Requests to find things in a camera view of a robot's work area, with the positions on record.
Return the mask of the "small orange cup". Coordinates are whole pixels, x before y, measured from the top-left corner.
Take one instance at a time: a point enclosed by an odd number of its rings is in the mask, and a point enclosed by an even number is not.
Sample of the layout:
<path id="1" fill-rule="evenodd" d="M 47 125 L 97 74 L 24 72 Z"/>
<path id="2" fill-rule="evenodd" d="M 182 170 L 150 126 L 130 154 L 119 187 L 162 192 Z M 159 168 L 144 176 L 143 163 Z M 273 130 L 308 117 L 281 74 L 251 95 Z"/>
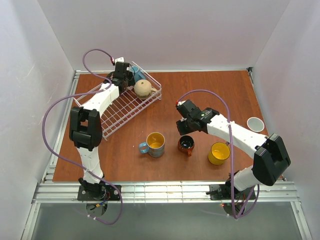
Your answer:
<path id="1" fill-rule="evenodd" d="M 189 135 L 184 135 L 178 140 L 177 147 L 180 152 L 186 153 L 190 157 L 195 147 L 194 139 Z"/>

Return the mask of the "blue mug with yellow inside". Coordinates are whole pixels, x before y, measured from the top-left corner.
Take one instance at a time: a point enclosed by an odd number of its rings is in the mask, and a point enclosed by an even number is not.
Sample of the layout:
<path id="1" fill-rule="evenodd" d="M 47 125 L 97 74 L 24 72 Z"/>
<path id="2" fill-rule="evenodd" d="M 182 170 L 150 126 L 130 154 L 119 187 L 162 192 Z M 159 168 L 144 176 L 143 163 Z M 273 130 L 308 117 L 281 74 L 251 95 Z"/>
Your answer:
<path id="1" fill-rule="evenodd" d="M 142 154 L 159 158 L 165 152 L 165 137 L 159 132 L 152 132 L 147 136 L 146 141 L 138 146 L 138 149 Z"/>

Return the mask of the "salmon pink dotted mug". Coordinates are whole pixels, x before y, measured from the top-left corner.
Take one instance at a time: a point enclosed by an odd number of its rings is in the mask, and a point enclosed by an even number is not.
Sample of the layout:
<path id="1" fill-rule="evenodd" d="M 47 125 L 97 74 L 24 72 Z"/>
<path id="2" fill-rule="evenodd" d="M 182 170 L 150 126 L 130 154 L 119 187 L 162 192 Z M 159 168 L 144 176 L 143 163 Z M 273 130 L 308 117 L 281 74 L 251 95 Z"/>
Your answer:
<path id="1" fill-rule="evenodd" d="M 258 117 L 250 117 L 247 120 L 248 128 L 256 133 L 262 132 L 265 129 L 264 122 Z"/>

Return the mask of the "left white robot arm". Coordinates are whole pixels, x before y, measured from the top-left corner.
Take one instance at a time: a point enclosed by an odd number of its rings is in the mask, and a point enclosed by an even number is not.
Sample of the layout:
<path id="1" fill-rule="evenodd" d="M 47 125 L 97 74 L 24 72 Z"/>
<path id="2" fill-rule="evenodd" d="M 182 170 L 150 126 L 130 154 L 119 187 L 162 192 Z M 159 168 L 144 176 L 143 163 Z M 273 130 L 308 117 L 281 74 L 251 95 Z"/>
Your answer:
<path id="1" fill-rule="evenodd" d="M 84 166 L 84 174 L 79 183 L 94 199 L 102 199 L 106 191 L 98 150 L 103 138 L 101 115 L 127 87 L 135 83 L 133 74 L 129 71 L 130 65 L 123 57 L 117 58 L 111 85 L 106 80 L 91 99 L 70 111 L 69 138 Z"/>

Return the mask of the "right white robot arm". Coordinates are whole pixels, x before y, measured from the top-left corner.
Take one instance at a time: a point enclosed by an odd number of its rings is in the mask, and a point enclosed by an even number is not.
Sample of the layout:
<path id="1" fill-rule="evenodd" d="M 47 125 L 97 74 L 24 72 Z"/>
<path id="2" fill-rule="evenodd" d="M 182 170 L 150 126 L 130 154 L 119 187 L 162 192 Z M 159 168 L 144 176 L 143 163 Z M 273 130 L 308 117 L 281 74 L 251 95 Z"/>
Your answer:
<path id="1" fill-rule="evenodd" d="M 253 159 L 253 165 L 234 176 L 234 189 L 242 192 L 258 184 L 273 186 L 290 166 L 291 160 L 283 139 L 248 130 L 210 107 L 200 110 L 191 100 L 176 105 L 182 120 L 176 122 L 181 136 L 196 131 L 219 137 L 234 145 Z"/>

